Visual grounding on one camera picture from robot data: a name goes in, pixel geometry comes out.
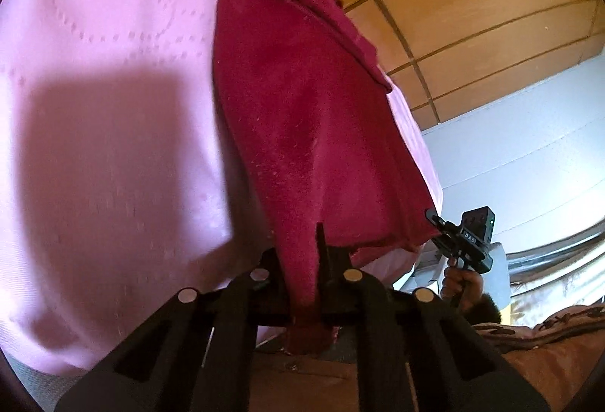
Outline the person's right hand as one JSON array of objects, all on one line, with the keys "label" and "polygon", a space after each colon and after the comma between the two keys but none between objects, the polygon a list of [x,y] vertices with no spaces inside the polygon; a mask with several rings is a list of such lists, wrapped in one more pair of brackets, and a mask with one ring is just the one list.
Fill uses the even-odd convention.
[{"label": "person's right hand", "polygon": [[460,269],[455,258],[448,260],[440,291],[441,298],[458,303],[461,312],[468,312],[483,296],[483,279],[480,274]]}]

